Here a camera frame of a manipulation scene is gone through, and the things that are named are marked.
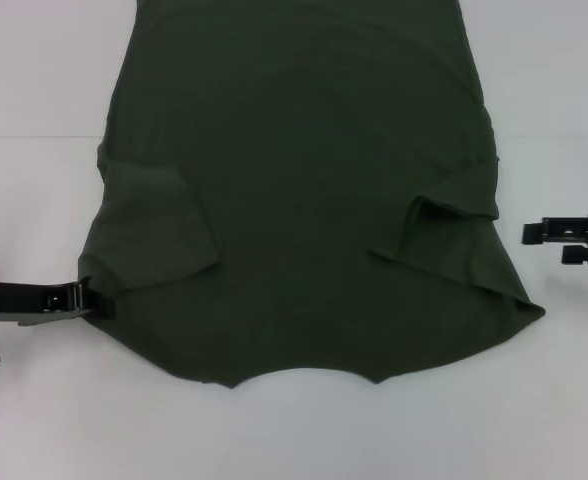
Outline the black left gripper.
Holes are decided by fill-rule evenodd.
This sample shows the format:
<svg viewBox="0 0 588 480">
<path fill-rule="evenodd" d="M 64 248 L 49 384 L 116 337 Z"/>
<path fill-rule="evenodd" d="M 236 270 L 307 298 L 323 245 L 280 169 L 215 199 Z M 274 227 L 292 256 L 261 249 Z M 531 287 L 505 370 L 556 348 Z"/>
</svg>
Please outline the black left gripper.
<svg viewBox="0 0 588 480">
<path fill-rule="evenodd" d="M 45 286 L 0 282 L 0 314 L 40 314 L 55 318 L 113 319 L 114 301 L 90 288 L 87 280 Z"/>
</svg>

